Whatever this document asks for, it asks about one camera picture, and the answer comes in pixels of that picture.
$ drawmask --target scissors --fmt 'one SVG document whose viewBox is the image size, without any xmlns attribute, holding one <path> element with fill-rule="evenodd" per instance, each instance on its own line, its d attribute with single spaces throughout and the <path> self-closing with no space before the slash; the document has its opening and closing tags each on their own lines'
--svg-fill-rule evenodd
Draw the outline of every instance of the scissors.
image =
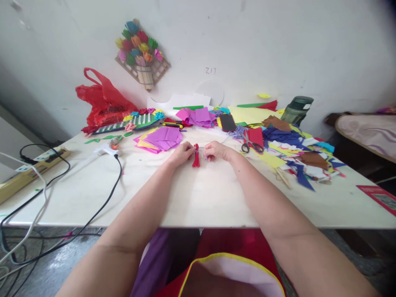
<svg viewBox="0 0 396 297">
<path fill-rule="evenodd" d="M 255 151 L 258 152 L 258 153 L 262 153 L 264 151 L 264 148 L 261 145 L 255 143 L 255 142 L 251 142 L 249 140 L 249 138 L 245 135 L 245 133 L 243 133 L 242 136 L 243 136 L 243 138 L 246 141 L 246 143 L 242 144 L 242 151 L 243 152 L 248 153 L 250 151 L 249 144 L 251 144 L 253 146 L 253 148 L 255 149 Z"/>
</svg>

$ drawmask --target hand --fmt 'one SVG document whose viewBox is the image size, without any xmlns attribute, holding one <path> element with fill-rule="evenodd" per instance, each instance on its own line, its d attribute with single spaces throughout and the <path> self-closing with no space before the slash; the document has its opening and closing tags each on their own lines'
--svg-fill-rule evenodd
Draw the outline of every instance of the hand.
<svg viewBox="0 0 396 297">
<path fill-rule="evenodd" d="M 205 146 L 204 155 L 209 161 L 213 161 L 216 157 L 229 161 L 235 151 L 217 141 L 212 141 Z"/>
<path fill-rule="evenodd" d="M 190 159 L 191 155 L 195 153 L 195 146 L 191 143 L 183 142 L 180 144 L 173 154 L 168 158 L 167 163 L 171 164 L 175 168 Z"/>
</svg>

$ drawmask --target white table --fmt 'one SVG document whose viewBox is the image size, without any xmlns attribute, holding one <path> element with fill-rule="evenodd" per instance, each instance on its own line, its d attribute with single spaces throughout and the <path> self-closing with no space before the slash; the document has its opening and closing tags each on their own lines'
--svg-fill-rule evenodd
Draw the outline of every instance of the white table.
<svg viewBox="0 0 396 297">
<path fill-rule="evenodd" d="M 183 141 L 204 146 L 212 140 L 222 142 L 226 137 L 207 131 L 187 128 Z M 120 135 L 124 131 L 101 134 Z M 143 186 L 173 152 L 158 155 L 135 147 L 133 138 L 143 134 L 136 131 L 120 142 L 124 175 L 117 185 L 113 197 L 103 211 L 91 223 L 92 227 L 108 226 L 134 194 Z M 84 144 L 87 139 L 79 134 L 65 146 L 71 151 L 67 160 L 72 166 L 88 158 L 99 143 Z M 241 144 L 228 138 L 225 144 L 240 150 Z M 348 229 L 395 229 L 396 217 L 387 212 L 356 185 L 374 185 L 353 169 L 345 166 L 341 171 L 346 178 L 335 177 L 332 185 L 312 183 L 316 192 L 299 185 L 294 177 L 288 176 L 292 189 L 278 181 L 268 165 L 253 152 L 251 163 L 273 182 L 317 227 Z M 192 168 L 192 160 L 179 168 L 174 176 L 170 202 L 162 226 L 165 227 L 257 227 L 245 204 L 242 189 L 231 166 L 222 160 L 207 163 L 200 157 L 200 167 Z M 51 179 L 66 169 L 61 162 L 44 174 Z M 40 226 L 83 226 L 107 199 L 119 173 L 114 157 L 103 155 L 80 171 L 63 177 L 48 190 L 49 205 L 40 219 Z M 0 205 L 0 215 L 9 214 L 42 188 L 37 179 Z M 40 195 L 30 205 L 16 214 L 10 225 L 30 224 L 44 202 Z"/>
</svg>

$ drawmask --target red bag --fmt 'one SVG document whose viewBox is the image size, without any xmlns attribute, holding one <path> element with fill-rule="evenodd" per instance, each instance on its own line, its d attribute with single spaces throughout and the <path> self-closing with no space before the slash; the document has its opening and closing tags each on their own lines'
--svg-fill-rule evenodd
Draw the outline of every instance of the red bag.
<svg viewBox="0 0 396 297">
<path fill-rule="evenodd" d="M 102 84 L 87 75 L 87 71 L 92 71 Z M 125 116 L 133 111 L 138 111 L 137 107 L 128 101 L 104 75 L 92 68 L 84 68 L 84 75 L 95 85 L 87 87 L 81 85 L 76 87 L 77 97 L 92 105 L 91 113 L 87 117 L 88 127 L 84 132 L 96 130 L 98 127 L 121 122 Z"/>
</svg>

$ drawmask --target tiled floor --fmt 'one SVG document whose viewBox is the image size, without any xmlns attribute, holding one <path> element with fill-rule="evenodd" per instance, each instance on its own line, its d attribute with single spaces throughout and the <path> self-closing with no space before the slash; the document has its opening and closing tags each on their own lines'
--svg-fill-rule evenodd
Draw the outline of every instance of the tiled floor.
<svg viewBox="0 0 396 297">
<path fill-rule="evenodd" d="M 65 235 L 71 228 L 41 228 L 38 229 L 44 236 L 60 236 Z M 88 229 L 85 233 L 101 233 L 102 230 L 99 229 Z M 366 276 L 368 276 L 369 281 L 382 293 L 384 296 L 387 294 L 387 290 L 390 288 L 390 282 L 394 281 L 395 275 L 392 274 L 392 269 L 389 268 L 392 260 L 382 260 L 382 259 L 363 259 L 356 255 L 348 245 L 342 240 L 342 238 L 334 230 L 323 230 L 322 231 L 342 252 L 344 252 L 347 257 L 355 264 L 355 266 Z M 23 230 L 9 229 L 7 230 L 7 236 L 22 236 L 24 234 Z M 383 231 L 382 234 L 387 237 L 390 241 L 396 240 L 395 231 Z M 21 287 L 21 289 L 16 293 L 15 296 L 40 296 L 40 297 L 52 297 L 61 287 L 62 283 L 65 281 L 69 273 L 72 271 L 73 267 L 77 262 L 86 254 L 89 248 L 97 241 L 98 236 L 82 236 L 66 245 L 65 247 L 55 251 L 48 256 L 40 259 L 37 262 L 32 274 L 29 276 L 27 281 Z M 10 239 L 17 242 L 20 238 Z M 59 239 L 56 240 L 46 240 L 44 250 L 48 247 L 57 243 Z M 31 256 L 38 255 L 41 249 L 41 240 L 29 239 L 26 242 L 27 258 Z M 19 261 L 24 258 L 24 249 L 20 248 L 17 257 Z M 10 261 L 6 263 L 6 266 L 10 269 L 15 269 Z M 25 281 L 26 277 L 30 273 L 33 264 L 27 266 L 21 270 L 21 274 L 11 289 L 10 293 L 7 295 L 8 290 L 11 288 L 12 283 L 17 278 L 17 274 L 13 274 L 7 280 L 4 286 L 0 290 L 0 296 L 8 297 L 14 296 L 16 290 Z M 0 277 L 4 275 L 3 271 L 0 271 Z M 287 296 L 296 296 L 293 288 L 287 281 L 286 277 L 281 271 L 283 276 L 283 282 L 285 283 Z"/>
</svg>

